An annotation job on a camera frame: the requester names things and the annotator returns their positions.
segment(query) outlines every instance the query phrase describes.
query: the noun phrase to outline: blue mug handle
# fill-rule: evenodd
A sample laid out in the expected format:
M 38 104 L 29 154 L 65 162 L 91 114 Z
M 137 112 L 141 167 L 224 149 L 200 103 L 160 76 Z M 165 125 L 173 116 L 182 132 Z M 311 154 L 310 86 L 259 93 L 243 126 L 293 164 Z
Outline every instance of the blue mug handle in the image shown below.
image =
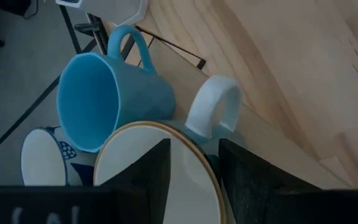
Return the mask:
M 140 57 L 143 62 L 144 70 L 156 75 L 157 72 L 155 71 L 154 65 L 152 63 L 152 59 L 150 58 L 146 41 L 144 40 L 142 34 L 132 26 L 121 25 L 113 29 L 107 47 L 107 55 L 112 58 L 122 60 L 122 62 L 125 63 L 124 59 L 121 56 L 120 48 L 121 48 L 121 42 L 127 34 L 133 36 L 137 44 L 137 47 L 139 48 Z

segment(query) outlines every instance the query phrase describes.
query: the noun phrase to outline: mug rim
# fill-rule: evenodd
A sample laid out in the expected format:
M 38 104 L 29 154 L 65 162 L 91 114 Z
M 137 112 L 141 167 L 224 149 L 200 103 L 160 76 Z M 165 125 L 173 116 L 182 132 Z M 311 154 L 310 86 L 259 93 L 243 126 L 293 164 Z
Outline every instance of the mug rim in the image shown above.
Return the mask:
M 96 53 L 96 52 L 87 52 L 87 53 L 81 53 L 81 54 L 75 55 L 75 56 L 67 63 L 66 67 L 63 69 L 62 74 L 60 75 L 60 79 L 59 79 L 59 80 L 60 80 L 60 81 L 62 80 L 63 76 L 64 76 L 64 75 L 66 74 L 66 72 L 67 72 L 67 68 L 69 67 L 69 65 L 70 65 L 71 63 L 73 63 L 73 61 L 74 61 L 75 58 L 80 58 L 80 57 L 85 57 L 85 56 L 92 56 L 92 57 L 96 57 L 96 58 L 100 59 L 100 61 L 102 61 L 102 62 L 105 64 L 105 66 L 107 66 L 107 67 L 109 68 L 109 70 L 110 70 L 110 72 L 111 72 L 111 75 L 112 75 L 112 77 L 113 77 L 113 79 L 114 79 L 114 84 L 115 84 L 116 90 L 117 90 L 117 105 L 118 105 L 118 107 L 117 107 L 117 117 L 116 117 L 116 121 L 115 121 L 115 123 L 114 123 L 114 127 L 113 127 L 113 129 L 112 129 L 112 132 L 114 132 L 114 131 L 117 129 L 117 123 L 118 123 L 118 121 L 119 121 L 119 118 L 121 117 L 121 116 L 120 116 L 120 114 L 121 114 L 121 96 L 120 96 L 120 91 L 119 91 L 119 87 L 118 87 L 118 84 L 117 84 L 117 77 L 114 75 L 114 74 L 115 74 L 114 68 L 113 68 L 112 66 L 110 66 L 110 64 L 108 64 L 107 62 L 105 62 L 104 59 L 102 58 L 102 56 L 107 56 L 107 57 L 108 57 L 108 55 L 101 55 L 101 54 Z M 65 127 L 66 125 L 65 125 L 65 123 L 62 121 L 61 116 L 60 116 L 60 113 L 61 113 L 61 112 L 60 112 L 60 110 L 59 110 L 59 107 L 60 107 L 59 105 L 61 104 L 61 102 L 60 102 L 60 97 L 58 97 L 58 96 L 59 96 L 59 92 L 60 92 L 60 85 L 59 85 L 59 88 L 58 88 L 58 90 L 57 90 L 57 96 L 56 96 L 57 114 L 58 114 L 58 118 L 59 118 L 60 127 L 61 127 L 61 129 L 63 130 L 63 132 L 65 133 L 66 138 L 72 143 L 72 145 L 73 145 L 76 149 L 78 149 L 78 150 L 80 150 L 80 151 L 90 152 L 90 153 L 98 153 L 98 152 L 101 150 L 101 148 L 103 147 L 103 145 L 104 145 L 104 143 L 105 143 L 105 140 L 104 140 L 100 145 L 98 145 L 98 146 L 96 146 L 96 147 L 93 147 L 93 148 L 85 148 L 85 147 L 79 146 L 75 141 L 73 141 L 72 137 L 71 137 L 69 134 L 67 134 L 67 129 L 66 129 L 66 127 Z
M 42 131 L 45 131 L 47 134 L 49 134 L 52 139 L 55 141 L 55 143 L 57 144 L 58 148 L 59 148 L 59 151 L 60 151 L 60 156 L 62 158 L 62 161 L 63 161 L 63 165 L 64 165 L 64 168 L 65 168 L 65 185 L 68 185 L 68 176 L 67 176 L 67 166 L 66 166 L 66 162 L 63 158 L 63 155 L 62 155 L 62 148 L 60 147 L 60 143 L 59 141 L 57 140 L 57 138 L 48 130 L 46 129 L 45 127 L 37 127 L 37 128 L 34 128 L 32 129 L 31 131 L 29 131 L 26 135 L 25 135 L 25 138 L 23 140 L 23 143 L 22 143 L 22 149 L 20 151 L 20 172 L 21 172 L 21 177 L 22 177 L 22 181 L 23 181 L 23 184 L 25 185 L 24 183 L 24 178 L 23 178 L 23 146 L 24 146 L 24 142 L 25 140 L 27 139 L 27 137 L 29 136 L 29 134 L 35 130 L 42 130 Z
M 102 148 L 100 149 L 99 154 L 96 158 L 96 161 L 94 163 L 95 166 L 94 166 L 94 172 L 93 172 L 93 184 L 95 185 L 95 182 L 96 182 L 95 180 L 96 180 L 96 173 L 97 173 L 99 158 L 100 158 L 104 148 L 110 143 L 112 138 L 114 136 L 116 136 L 118 133 L 120 133 L 123 130 L 133 128 L 136 126 L 149 126 L 149 127 L 153 127 L 153 128 L 160 128 L 164 131 L 167 131 L 168 133 L 172 134 L 175 138 L 179 139 L 188 149 L 190 149 L 191 152 L 193 152 L 193 154 L 197 157 L 197 159 L 203 165 L 204 169 L 207 171 L 209 178 L 211 179 L 212 184 L 214 186 L 215 194 L 218 198 L 219 211 L 220 211 L 220 215 L 221 215 L 220 224 L 226 224 L 227 223 L 226 222 L 226 206 L 224 204 L 223 194 L 221 192 L 221 188 L 220 188 L 219 182 L 215 176 L 214 170 L 212 169 L 209 162 L 207 161 L 207 159 L 204 156 L 206 154 L 200 148 L 200 146 L 197 145 L 197 143 L 195 143 L 190 137 L 188 137 L 185 133 L 182 133 L 182 131 L 180 131 L 179 129 L 177 129 L 169 124 L 165 124 L 165 123 L 158 122 L 158 121 L 136 121 L 136 122 L 132 122 L 132 123 L 123 125 L 119 129 L 115 130 L 112 133 L 112 135 L 110 135 L 110 137 L 104 142 L 104 144 L 103 144 Z

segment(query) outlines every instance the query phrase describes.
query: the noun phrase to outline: black frame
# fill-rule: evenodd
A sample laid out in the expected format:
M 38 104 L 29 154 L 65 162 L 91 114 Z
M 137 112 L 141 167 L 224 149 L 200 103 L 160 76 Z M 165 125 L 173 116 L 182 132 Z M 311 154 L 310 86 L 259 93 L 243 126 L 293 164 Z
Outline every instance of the black frame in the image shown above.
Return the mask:
M 92 14 L 86 13 L 89 23 L 88 24 L 77 24 L 77 25 L 73 26 L 73 24 L 71 23 L 70 16 L 68 15 L 66 7 L 60 5 L 60 10 L 62 12 L 62 16 L 64 18 L 65 24 L 68 29 L 68 33 L 71 37 L 71 41 L 73 42 L 73 46 L 74 46 L 75 52 L 77 54 L 89 52 L 97 45 L 99 46 L 99 49 L 102 54 L 104 54 L 104 55 L 107 54 L 107 46 L 108 46 L 109 37 L 107 35 L 106 29 L 103 26 L 102 20 L 99 17 L 96 17 Z M 200 62 L 197 64 L 197 68 L 202 69 L 205 66 L 205 63 L 206 63 L 205 59 L 177 46 L 174 43 L 171 43 L 171 42 L 163 39 L 162 37 L 159 37 L 159 36 L 149 32 L 141 27 L 136 26 L 136 28 L 139 29 L 141 32 L 145 32 L 146 34 L 151 35 L 153 37 L 150 44 L 153 42 L 154 39 L 158 39 L 162 42 L 165 42 L 168 45 L 171 45 L 177 49 L 180 49 L 180 50 L 198 58 L 200 60 Z M 77 36 L 75 34 L 76 30 L 78 32 L 81 32 L 83 34 L 93 37 L 93 39 L 83 49 L 81 48 L 80 43 L 78 42 Z M 121 52 L 121 55 L 124 59 L 127 58 L 128 54 L 131 51 L 131 48 L 134 46 L 134 44 L 135 44 L 135 40 L 132 38 L 132 36 L 130 36 L 127 39 L 127 42 Z M 16 122 L 0 137 L 0 145 L 13 133 L 13 131 L 17 127 L 20 126 L 20 124 L 39 106 L 39 104 L 41 104 L 41 102 L 43 102 L 43 100 L 46 99 L 46 97 L 48 97 L 48 95 L 52 91 L 54 91 L 56 86 L 59 85 L 59 81 L 60 81 L 60 75 L 44 90 L 43 93 L 41 93 L 41 95 L 30 105 L 30 107 L 22 114 L 22 116 L 20 116 L 20 118 L 18 120 L 16 120 Z

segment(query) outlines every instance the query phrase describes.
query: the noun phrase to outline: black cable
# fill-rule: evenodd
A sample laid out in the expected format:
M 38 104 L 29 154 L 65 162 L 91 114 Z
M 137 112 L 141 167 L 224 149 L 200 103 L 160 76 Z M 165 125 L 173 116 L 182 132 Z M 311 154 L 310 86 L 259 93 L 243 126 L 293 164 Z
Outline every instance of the black cable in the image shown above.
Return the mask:
M 27 17 L 23 16 L 24 19 L 30 19 L 31 17 L 37 15 L 38 13 L 38 0 L 35 0 L 35 12 Z

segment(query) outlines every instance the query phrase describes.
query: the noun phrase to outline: blue mug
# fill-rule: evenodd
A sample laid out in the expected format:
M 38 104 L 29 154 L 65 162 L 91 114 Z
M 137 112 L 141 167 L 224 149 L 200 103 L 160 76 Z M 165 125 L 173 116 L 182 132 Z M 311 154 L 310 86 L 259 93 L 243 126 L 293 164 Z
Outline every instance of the blue mug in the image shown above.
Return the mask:
M 24 139 L 21 172 L 26 186 L 92 186 L 95 153 L 75 149 L 59 126 L 36 128 Z
M 121 57 L 123 38 L 138 45 L 144 68 Z M 114 28 L 108 55 L 76 55 L 64 69 L 57 93 L 60 125 L 74 147 L 98 152 L 117 128 L 139 120 L 171 119 L 172 87 L 154 69 L 142 34 L 131 26 Z

